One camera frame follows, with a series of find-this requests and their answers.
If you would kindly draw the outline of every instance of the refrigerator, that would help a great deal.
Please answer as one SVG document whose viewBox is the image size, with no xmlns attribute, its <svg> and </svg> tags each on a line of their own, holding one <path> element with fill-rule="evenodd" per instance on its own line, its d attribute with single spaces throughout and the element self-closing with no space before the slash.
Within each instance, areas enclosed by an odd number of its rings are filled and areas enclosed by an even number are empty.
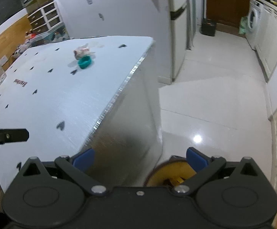
<svg viewBox="0 0 277 229">
<path fill-rule="evenodd" d="M 183 63 L 188 0 L 55 0 L 70 37 L 150 36 L 158 81 L 171 84 Z M 182 12 L 171 20 L 173 12 Z"/>
</svg>

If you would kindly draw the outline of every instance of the screw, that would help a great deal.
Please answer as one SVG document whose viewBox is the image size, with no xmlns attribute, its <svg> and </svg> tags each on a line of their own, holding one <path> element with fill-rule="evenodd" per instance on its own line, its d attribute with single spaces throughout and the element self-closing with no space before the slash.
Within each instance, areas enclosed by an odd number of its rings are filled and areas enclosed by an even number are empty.
<svg viewBox="0 0 277 229">
<path fill-rule="evenodd" d="M 190 190 L 190 188 L 186 185 L 178 185 L 174 188 L 174 190 L 177 193 L 184 194 L 184 193 L 187 193 Z"/>
<path fill-rule="evenodd" d="M 106 191 L 106 187 L 103 185 L 95 185 L 91 188 L 91 191 L 95 194 L 102 194 Z"/>
<path fill-rule="evenodd" d="M 138 196 L 143 196 L 143 195 L 145 194 L 145 192 L 144 192 L 144 191 L 137 191 L 136 194 L 137 194 Z"/>
</svg>

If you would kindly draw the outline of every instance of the brown drawer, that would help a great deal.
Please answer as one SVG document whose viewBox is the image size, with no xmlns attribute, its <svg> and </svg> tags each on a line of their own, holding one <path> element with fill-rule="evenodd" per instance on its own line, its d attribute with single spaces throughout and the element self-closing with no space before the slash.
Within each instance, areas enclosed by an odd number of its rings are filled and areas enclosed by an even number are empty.
<svg viewBox="0 0 277 229">
<path fill-rule="evenodd" d="M 47 13 L 48 11 L 51 11 L 55 8 L 55 4 L 49 4 L 48 6 L 44 7 L 44 12 Z"/>
<path fill-rule="evenodd" d="M 44 18 L 41 18 L 41 19 L 39 19 L 39 20 L 33 22 L 33 23 L 31 24 L 31 27 L 32 27 L 32 28 L 36 28 L 36 27 L 39 27 L 39 26 L 41 26 L 41 25 L 43 25 L 43 24 L 45 24 L 45 20 L 44 20 Z"/>
<path fill-rule="evenodd" d="M 53 27 L 54 25 L 58 24 L 60 22 L 59 17 L 53 19 L 52 21 L 49 22 L 49 25 L 51 25 L 51 27 Z"/>
<path fill-rule="evenodd" d="M 47 25 L 44 25 L 42 27 L 39 27 L 37 29 L 34 29 L 33 32 L 38 35 L 38 34 L 41 34 L 41 33 L 45 33 L 48 31 L 48 28 L 47 28 Z"/>
<path fill-rule="evenodd" d="M 41 11 L 39 10 L 38 12 L 34 13 L 33 15 L 28 17 L 28 20 L 30 22 L 33 22 L 35 20 L 37 20 L 38 18 L 42 17 Z"/>
<path fill-rule="evenodd" d="M 54 18 L 56 15 L 58 15 L 57 10 L 50 12 L 49 14 L 46 15 L 46 17 L 48 20 L 50 20 L 50 19 Z"/>
</svg>

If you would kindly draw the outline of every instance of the tile floor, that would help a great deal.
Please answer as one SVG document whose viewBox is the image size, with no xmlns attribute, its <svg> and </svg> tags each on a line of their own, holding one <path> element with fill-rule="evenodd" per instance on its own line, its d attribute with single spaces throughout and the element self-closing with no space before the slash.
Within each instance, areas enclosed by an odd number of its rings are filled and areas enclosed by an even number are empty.
<svg viewBox="0 0 277 229">
<path fill-rule="evenodd" d="M 267 118 L 266 82 L 256 54 L 245 38 L 197 32 L 179 76 L 159 89 L 163 156 L 185 156 L 196 147 L 230 161 L 251 156 L 271 176 L 271 125 Z M 194 137 L 200 135 L 200 143 Z"/>
</svg>

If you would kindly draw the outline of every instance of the wall socket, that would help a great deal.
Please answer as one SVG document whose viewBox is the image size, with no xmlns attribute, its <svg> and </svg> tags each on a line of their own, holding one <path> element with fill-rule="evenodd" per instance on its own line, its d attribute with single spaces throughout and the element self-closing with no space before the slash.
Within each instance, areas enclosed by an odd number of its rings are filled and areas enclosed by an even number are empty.
<svg viewBox="0 0 277 229">
<path fill-rule="evenodd" d="M 5 64 L 8 61 L 8 58 L 6 57 L 6 55 L 4 55 L 1 59 L 0 59 L 0 66 L 3 66 L 3 64 Z"/>
</svg>

